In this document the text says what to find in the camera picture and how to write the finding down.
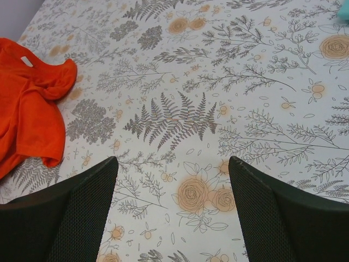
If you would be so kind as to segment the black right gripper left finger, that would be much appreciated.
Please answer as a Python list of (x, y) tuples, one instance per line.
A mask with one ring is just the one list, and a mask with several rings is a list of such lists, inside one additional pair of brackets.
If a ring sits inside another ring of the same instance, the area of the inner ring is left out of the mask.
[(116, 157), (1, 205), (1, 261), (96, 261)]

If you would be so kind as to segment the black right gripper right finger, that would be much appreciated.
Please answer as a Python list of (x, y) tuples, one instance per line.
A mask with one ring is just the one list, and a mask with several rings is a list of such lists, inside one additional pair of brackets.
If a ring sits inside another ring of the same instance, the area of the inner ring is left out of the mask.
[(249, 261), (348, 261), (348, 205), (232, 156), (228, 170)]

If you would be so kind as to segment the orange t shirt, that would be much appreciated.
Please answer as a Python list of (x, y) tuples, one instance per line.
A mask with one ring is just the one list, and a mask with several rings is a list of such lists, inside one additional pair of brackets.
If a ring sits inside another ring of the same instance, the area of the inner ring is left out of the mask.
[(51, 168), (63, 157), (65, 124), (56, 104), (74, 86), (77, 66), (50, 65), (1, 38), (1, 177), (29, 157)]

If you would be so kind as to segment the floral patterned table mat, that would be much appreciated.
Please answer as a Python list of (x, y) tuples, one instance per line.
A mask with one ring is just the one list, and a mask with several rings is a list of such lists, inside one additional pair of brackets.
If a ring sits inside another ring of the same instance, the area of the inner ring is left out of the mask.
[(19, 42), (77, 81), (64, 158), (25, 160), (1, 203), (114, 156), (97, 261), (247, 261), (228, 161), (348, 203), (343, 1), (45, 1)]

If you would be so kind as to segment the folded teal t shirt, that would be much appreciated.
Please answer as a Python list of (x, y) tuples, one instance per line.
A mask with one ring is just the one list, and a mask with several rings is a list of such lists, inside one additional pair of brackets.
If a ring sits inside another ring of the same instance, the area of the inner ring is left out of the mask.
[(341, 20), (349, 20), (349, 0), (344, 0), (337, 17)]

